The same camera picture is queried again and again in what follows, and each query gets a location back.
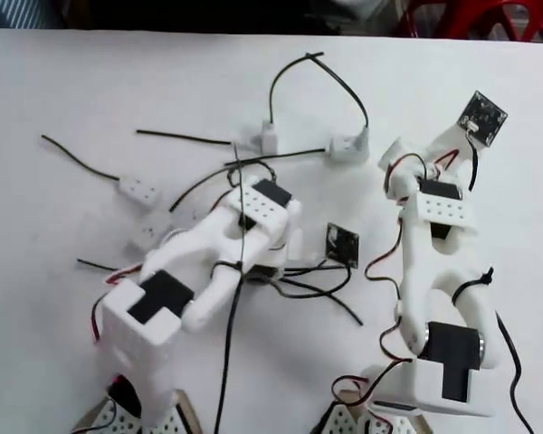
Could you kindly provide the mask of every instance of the white table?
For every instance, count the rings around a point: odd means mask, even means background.
[[[129,263],[134,256],[124,245],[140,218],[109,182],[40,134],[101,170],[162,185],[167,205],[231,151],[134,130],[247,137],[267,116],[279,68],[320,50],[367,106],[374,161],[353,168],[326,165],[322,156],[273,163],[281,185],[304,204],[308,253],[321,254],[328,221],[360,234],[362,267],[390,247],[397,209],[382,194],[375,161],[397,136],[429,143],[476,89],[510,113],[481,160],[474,201],[483,254],[496,269],[491,292],[523,362],[519,404],[543,432],[543,45],[1,30],[0,432],[65,432],[102,396],[89,330],[102,275],[74,260]],[[300,129],[286,136],[284,151],[316,147],[311,137],[361,126],[348,95],[312,64],[281,79],[275,102],[278,123]],[[193,193],[176,211],[181,226],[204,216],[224,188],[219,178]],[[380,270],[400,278],[400,255]],[[365,320],[362,328],[325,299],[287,300],[270,288],[244,292],[225,433],[309,432],[336,376],[386,361],[376,337],[393,321],[394,291],[361,274],[341,296]],[[309,282],[339,279],[322,274]],[[202,332],[182,337],[176,361],[206,432],[213,430],[226,317],[227,309]],[[391,342],[402,349],[399,336]],[[523,432],[509,402],[512,375],[504,354],[495,418],[431,416],[433,427]]]

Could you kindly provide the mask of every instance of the small circuit board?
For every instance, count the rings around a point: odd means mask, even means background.
[[[352,269],[358,268],[360,237],[337,224],[328,223],[326,230],[326,258],[333,259]]]
[[[507,120],[507,116],[507,113],[497,107],[494,102],[476,91],[457,121],[457,125],[462,129],[467,129],[468,123],[474,122],[479,129],[471,131],[471,136],[489,147]]]

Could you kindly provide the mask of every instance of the white connector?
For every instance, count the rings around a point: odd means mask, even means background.
[[[131,234],[130,243],[147,253],[158,246],[165,235],[174,229],[175,224],[169,211],[152,211],[136,226]]]
[[[370,155],[368,127],[353,137],[334,137],[326,150],[331,159],[343,163],[364,163]]]
[[[275,126],[268,120],[262,124],[262,154],[264,156],[276,156],[280,151],[280,140]]]
[[[154,208],[161,199],[158,187],[147,184],[140,179],[126,175],[119,179],[119,191],[130,200],[140,204],[144,208]]]

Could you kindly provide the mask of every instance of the black wire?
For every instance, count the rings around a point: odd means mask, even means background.
[[[201,184],[204,184],[206,183],[207,181],[209,181],[211,178],[213,178],[214,176],[217,176],[219,174],[222,174],[223,172],[227,172],[227,168],[225,169],[220,169],[220,170],[217,170],[215,172],[213,172],[212,174],[206,176],[205,178],[202,178],[201,180],[197,181],[195,184],[193,184],[191,187],[189,187],[187,190],[185,190],[183,192],[183,194],[181,194],[179,196],[179,198],[175,201],[175,203],[173,203],[171,205],[171,208],[169,208],[169,212],[173,212],[175,210],[175,208],[177,206],[179,206],[179,204],[181,202],[183,202],[183,200],[191,193],[193,192],[197,187],[199,187]]]
[[[527,419],[525,419],[525,416],[523,415],[523,413],[521,412],[519,408],[519,405],[517,404],[517,397],[515,396],[515,391],[517,390],[517,384],[519,384],[519,380],[521,378],[521,375],[523,374],[521,360],[519,359],[519,354],[517,353],[515,344],[513,344],[513,340],[511,339],[509,335],[509,331],[507,330],[507,327],[503,324],[503,321],[502,319],[500,319],[500,316],[498,313],[497,313],[497,324],[499,325],[500,333],[503,335],[503,339],[505,339],[505,343],[507,344],[507,347],[509,348],[510,355],[513,359],[513,363],[515,364],[515,376],[513,377],[513,381],[511,382],[510,388],[509,388],[510,403],[513,406],[513,410],[515,410],[515,413],[517,413],[519,420],[527,429],[527,432],[529,432],[530,434],[533,434],[535,431],[533,431],[533,428],[531,428],[531,426],[527,422]]]
[[[477,181],[477,170],[479,168],[479,153],[477,152],[477,148],[474,147],[474,144],[472,143],[471,134],[468,130],[465,133],[465,136],[467,137],[467,142],[469,142],[469,146],[471,147],[472,151],[472,173],[471,181],[469,182],[469,191],[471,192],[474,187],[474,183]]]
[[[305,299],[305,298],[325,297],[328,294],[335,294],[336,292],[340,291],[344,286],[348,284],[348,282],[352,278],[352,269],[350,268],[349,265],[346,266],[346,272],[347,272],[347,275],[344,281],[342,281],[342,283],[340,283],[339,285],[336,285],[334,288],[329,289],[329,290],[324,290],[318,287],[314,287],[312,285],[308,285],[307,283],[298,282],[290,278],[281,278],[280,282],[293,285],[294,287],[308,289],[310,291],[315,291],[317,289],[323,291],[322,294],[297,294],[297,295],[294,294],[292,298]]]
[[[327,271],[330,269],[345,269],[343,265],[326,265],[322,267],[314,267],[313,269],[301,269],[300,271],[294,270],[293,272],[287,272],[284,273],[285,278],[295,278],[298,276],[304,276],[306,274],[310,274],[313,271]]]
[[[462,285],[460,285],[458,288],[456,288],[456,291],[454,291],[454,294],[452,294],[452,304],[456,306],[456,302],[461,296],[462,292],[466,288],[472,287],[474,285],[489,285],[492,282],[492,273],[494,272],[494,268],[491,267],[489,271],[487,271],[485,274],[483,274],[480,278],[477,278],[475,280],[469,280],[468,282],[464,282]]]
[[[224,413],[225,389],[227,388],[227,374],[229,372],[229,357],[232,350],[233,321],[235,320],[237,305],[239,304],[239,296],[242,293],[242,284],[243,278],[240,278],[237,288],[235,288],[235,293],[233,294],[232,308],[229,311],[229,318],[227,319],[227,330],[225,332],[224,371],[221,379],[221,390],[219,391],[219,404],[217,405],[217,417],[215,418],[214,434],[219,432],[219,425],[221,424],[221,418]]]
[[[489,285],[492,282],[492,273],[493,273],[493,268],[491,267],[487,273],[481,276],[480,279],[472,280],[471,282],[465,282],[462,285],[460,285],[459,288],[454,293],[454,295],[452,296],[452,301],[453,301],[452,303],[455,305],[458,297],[462,294],[462,292],[466,288],[469,288],[472,285],[477,285],[477,284]],[[515,348],[515,344],[513,344],[513,340],[511,339],[509,335],[509,331],[507,330],[507,327],[503,323],[502,319],[500,319],[499,313],[495,312],[495,315],[497,316],[497,325],[499,326],[500,333],[503,335],[503,339],[505,340],[505,344],[507,344],[507,347],[509,348],[510,356],[513,359],[513,364],[515,365],[515,375],[513,377],[513,380],[510,383],[510,388],[509,388],[510,403],[513,406],[513,410],[515,410],[515,413],[517,413],[519,420],[527,429],[527,432],[529,432],[530,434],[533,434],[534,433],[533,428],[531,428],[531,426],[529,425],[529,422],[527,421],[527,419],[525,419],[525,416],[521,412],[519,405],[517,404],[517,397],[515,396],[517,385],[519,384],[519,380],[521,378],[521,375],[523,374],[521,360],[519,358],[519,354],[517,353],[517,349]]]
[[[103,425],[99,425],[98,427],[87,427],[87,428],[77,428],[77,429],[73,429],[70,434],[83,434],[84,432],[93,432],[93,431],[99,431],[101,429],[105,429],[105,428],[108,428],[109,426],[111,426],[115,419],[117,418],[117,412],[118,412],[118,409],[117,409],[117,403],[114,401],[114,400],[111,400],[112,403],[113,403],[113,412],[112,412],[112,418],[110,418],[110,420],[103,424]]]
[[[231,179],[231,176],[229,175],[229,172],[233,172],[235,170],[238,170],[238,169],[241,169],[242,167],[246,167],[247,165],[262,165],[263,167],[265,167],[266,169],[268,169],[268,171],[270,172],[270,176],[271,176],[271,179],[272,181],[275,183],[278,176],[276,175],[275,171],[267,164],[263,163],[263,162],[259,162],[259,161],[251,161],[249,163],[238,163],[239,160],[237,161],[234,161],[232,164],[230,165],[235,165],[235,167],[225,167],[223,169],[219,169],[215,172],[213,172],[212,174],[209,174],[208,176],[200,179],[199,181],[197,181],[195,184],[193,184],[191,187],[189,187],[187,190],[185,190],[178,198],[177,200],[171,205],[171,207],[169,208],[169,212],[173,212],[175,210],[175,208],[177,206],[179,206],[179,204],[181,202],[183,202],[183,200],[190,194],[192,193],[197,187],[201,186],[202,184],[206,183],[207,181],[209,181],[211,178],[213,178],[214,176],[217,176],[219,174],[222,174],[223,172],[227,172],[228,173],[228,176],[227,176],[227,180],[229,182],[229,185],[231,185],[232,187],[236,187],[237,185],[236,184],[233,184],[233,181]]]
[[[280,294],[282,297],[290,298],[290,299],[300,299],[300,297],[297,297],[299,294],[290,294],[290,293],[285,292],[283,289],[281,289],[281,286],[280,286],[280,284],[278,282],[274,281],[273,279],[271,279],[271,278],[269,278],[269,277],[267,277],[265,275],[253,273],[253,274],[249,274],[248,277],[249,277],[249,279],[252,279],[252,280],[257,280],[257,281],[267,283],[268,285],[272,286],[278,292],[278,294]],[[360,319],[360,317],[357,315],[357,313],[354,312],[350,306],[348,306],[346,303],[344,303],[338,297],[333,296],[328,291],[325,291],[325,290],[320,289],[320,288],[310,287],[310,288],[307,288],[307,289],[310,290],[310,291],[313,291],[313,292],[315,292],[317,294],[320,294],[320,297],[327,297],[330,300],[334,301],[336,304],[343,307],[350,314],[350,316],[352,316],[354,321],[356,321],[358,323],[359,326],[364,325],[364,322]]]
[[[107,267],[106,265],[100,265],[95,262],[90,262],[89,260],[77,258],[77,262],[83,265],[88,265],[89,267],[94,267],[95,269],[104,269],[105,271],[118,271],[119,269],[114,269],[113,267]]]
[[[233,164],[230,166],[229,170],[227,171],[227,182],[229,183],[229,186],[234,188],[236,187],[238,184],[235,184],[233,182],[233,174],[235,173],[236,170],[238,170],[239,168],[241,167],[246,167],[247,165],[261,165],[262,167],[264,167],[269,173],[270,173],[270,176],[271,176],[271,181],[276,184],[278,182],[278,176],[276,175],[275,173],[275,170],[273,170],[270,165],[268,165],[267,163],[263,162],[263,161],[260,161],[260,159],[254,159],[253,161],[250,161],[248,163],[242,163],[242,164],[236,164],[235,162],[233,162]]]
[[[291,152],[289,154],[279,154],[277,156],[256,156],[255,158],[246,158],[245,160],[229,161],[224,164],[224,167],[236,165],[238,162],[241,163],[242,165],[246,165],[246,164],[258,163],[258,162],[261,162],[262,160],[270,160],[272,158],[286,158],[288,156],[305,156],[307,154],[316,154],[320,152],[326,152],[326,149],[324,149],[323,147],[318,147],[316,149],[308,149],[307,151]]]
[[[362,111],[362,116],[364,116],[364,122],[365,127],[368,127],[368,114],[366,113],[366,108],[364,107],[364,104],[362,104],[362,101],[360,100],[360,97],[356,94],[355,91],[353,91],[348,84],[342,80],[341,77],[337,75],[336,72],[334,72],[326,63],[323,61],[320,61],[316,59],[316,57],[310,57],[310,60],[316,63],[322,70],[324,70],[332,79],[334,79],[340,86],[344,88],[344,90],[352,97],[352,99],[358,104],[360,107],[360,111]]]
[[[237,156],[237,146],[233,146],[233,154],[235,160],[238,161]],[[225,352],[224,352],[224,370],[222,373],[221,379],[221,390],[219,391],[219,403],[217,405],[217,416],[215,417],[215,428],[214,434],[219,434],[219,425],[221,424],[221,418],[224,414],[224,402],[225,402],[225,390],[227,388],[227,374],[229,372],[229,357],[232,349],[232,334],[233,334],[233,321],[235,320],[235,311],[237,310],[237,305],[239,304],[239,296],[242,293],[243,286],[243,254],[245,252],[245,212],[243,211],[243,174],[241,165],[238,163],[237,168],[239,171],[239,188],[240,188],[240,200],[242,206],[242,217],[241,217],[241,227],[242,227],[242,250],[240,253],[240,259],[238,264],[232,264],[232,267],[237,267],[241,273],[237,288],[235,288],[235,293],[233,294],[232,307],[229,311],[229,317],[227,319],[227,330],[225,332]]]
[[[92,167],[90,167],[89,165],[86,165],[84,164],[81,160],[79,160],[76,156],[74,156],[73,154],[71,154],[71,151],[69,151],[66,147],[64,147],[63,145],[61,145],[60,143],[58,143],[56,140],[53,140],[51,139],[50,137],[42,134],[41,137],[44,139],[44,140],[47,140],[49,142],[51,142],[53,145],[55,145],[56,147],[58,147],[61,151],[63,151],[64,154],[66,154],[67,156],[69,156],[75,163],[77,163],[78,165],[81,165],[82,167],[84,167],[85,169],[87,169],[89,172],[93,173],[93,174],[96,174],[98,176],[102,176],[104,178],[107,178],[107,179],[111,179],[113,181],[118,181],[119,180],[119,177],[118,176],[115,176],[115,175],[110,175],[110,174],[106,174],[104,172],[101,172],[97,169],[93,169]]]
[[[288,63],[286,66],[281,68],[280,72],[277,73],[277,75],[275,76],[275,78],[271,82],[272,85],[270,86],[269,104],[270,104],[270,123],[271,124],[273,123],[273,103],[272,103],[273,90],[275,89],[275,85],[278,82],[278,80],[280,79],[280,77],[283,75],[283,73],[285,71],[287,71],[289,68],[291,68],[292,66],[297,65],[298,63],[302,63],[303,61],[308,61],[308,60],[311,60],[311,59],[314,59],[316,57],[323,56],[323,55],[324,55],[323,52],[315,52],[313,54],[306,53],[305,56],[302,56],[299,59],[296,59],[295,61],[291,61],[290,63]]]
[[[313,267],[286,267],[284,271],[308,271],[308,270],[314,270],[318,269],[319,267],[323,267],[323,265],[328,262],[327,259],[323,259],[319,262],[318,265],[315,265]]]
[[[212,144],[212,145],[226,145],[226,146],[229,146],[229,145],[232,144],[232,142],[229,141],[229,140],[214,140],[212,138],[188,136],[188,135],[185,135],[185,134],[163,133],[161,131],[150,131],[148,129],[138,129],[137,134],[148,134],[150,136],[183,138],[185,140],[193,140],[195,142],[209,143],[209,144]]]

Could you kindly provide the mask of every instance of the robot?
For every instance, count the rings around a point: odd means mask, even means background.
[[[274,182],[248,179],[192,230],[152,250],[138,283],[122,279],[102,299],[101,379],[129,379],[143,426],[156,426],[172,404],[177,335],[203,327],[233,297],[244,271],[280,268],[298,236],[300,213],[300,202]],[[201,291],[189,274],[197,264],[211,267],[198,270],[211,275]],[[194,289],[185,283],[192,278]]]
[[[457,124],[421,155],[399,139],[380,160],[386,195],[403,206],[404,276],[395,318],[414,357],[363,371],[379,380],[377,387],[363,387],[372,410],[405,416],[422,410],[493,414],[491,391],[503,345],[486,287],[492,268],[478,255],[469,190],[478,154],[491,145],[506,117],[477,92]],[[468,159],[473,160],[469,188],[457,176]],[[427,321],[426,295],[433,288],[452,299],[466,326]],[[378,377],[384,371],[386,376]]]
[[[506,117],[477,92],[457,124],[421,155],[399,139],[380,160],[386,196],[403,206],[404,278],[395,316],[414,358],[363,371],[364,377],[376,378],[361,388],[371,410],[410,416],[423,410],[493,413],[491,385],[502,342],[486,288],[491,267],[477,254],[469,190],[479,153],[491,145]],[[467,189],[457,171],[469,159],[474,177]],[[101,379],[129,378],[141,402],[143,426],[155,426],[172,403],[177,335],[204,326],[233,297],[244,272],[277,273],[297,244],[300,214],[301,204],[289,192],[250,178],[192,230],[152,250],[138,283],[122,279],[102,299]],[[196,282],[195,264],[208,267],[198,274],[210,278],[191,289],[186,282]],[[452,298],[466,326],[427,322],[426,294],[432,288]]]

